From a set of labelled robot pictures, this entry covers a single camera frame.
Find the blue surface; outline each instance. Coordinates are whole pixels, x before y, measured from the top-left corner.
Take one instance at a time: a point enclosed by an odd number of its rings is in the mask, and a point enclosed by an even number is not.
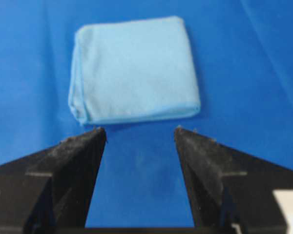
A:
[[[293,1],[281,0],[0,0],[0,164],[91,128],[67,106],[80,26],[169,15],[185,20],[202,111],[104,126],[87,226],[193,225],[179,124],[293,169]]]

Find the folded cloth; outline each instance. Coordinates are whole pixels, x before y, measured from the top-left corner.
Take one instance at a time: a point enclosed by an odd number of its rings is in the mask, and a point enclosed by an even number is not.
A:
[[[183,20],[83,26],[75,35],[68,105],[81,124],[198,113],[199,91]]]

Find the light blue towel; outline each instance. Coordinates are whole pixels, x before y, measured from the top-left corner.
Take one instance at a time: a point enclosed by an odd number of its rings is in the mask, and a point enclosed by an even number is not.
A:
[[[81,124],[197,114],[199,91],[183,20],[168,17],[79,29],[68,105]]]

